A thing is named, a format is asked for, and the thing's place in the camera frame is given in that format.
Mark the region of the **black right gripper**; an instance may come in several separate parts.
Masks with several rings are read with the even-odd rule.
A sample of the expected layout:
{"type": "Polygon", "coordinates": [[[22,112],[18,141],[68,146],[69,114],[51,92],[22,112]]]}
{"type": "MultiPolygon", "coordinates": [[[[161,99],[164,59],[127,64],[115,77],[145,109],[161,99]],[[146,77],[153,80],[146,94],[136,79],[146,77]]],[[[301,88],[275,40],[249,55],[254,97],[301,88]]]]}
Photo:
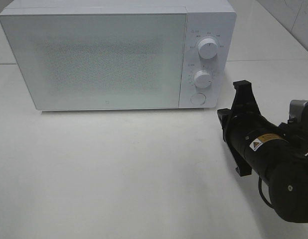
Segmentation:
{"type": "Polygon", "coordinates": [[[277,132],[277,127],[261,116],[247,80],[233,83],[236,94],[230,109],[217,111],[223,139],[236,162],[240,177],[255,171],[261,179],[270,179],[275,168],[287,158],[290,143],[277,132]]]}

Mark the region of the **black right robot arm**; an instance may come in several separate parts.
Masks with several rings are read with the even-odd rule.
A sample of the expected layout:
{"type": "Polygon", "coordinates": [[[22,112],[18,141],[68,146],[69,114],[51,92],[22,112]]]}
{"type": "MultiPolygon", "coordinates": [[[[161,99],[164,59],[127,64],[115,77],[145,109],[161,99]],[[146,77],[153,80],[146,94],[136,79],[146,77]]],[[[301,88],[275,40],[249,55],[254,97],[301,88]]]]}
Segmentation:
{"type": "Polygon", "coordinates": [[[261,115],[250,82],[233,86],[232,107],[217,115],[237,173],[258,174],[269,190],[263,201],[283,220],[308,223],[308,101],[292,100],[288,121],[274,125],[261,115]]]}

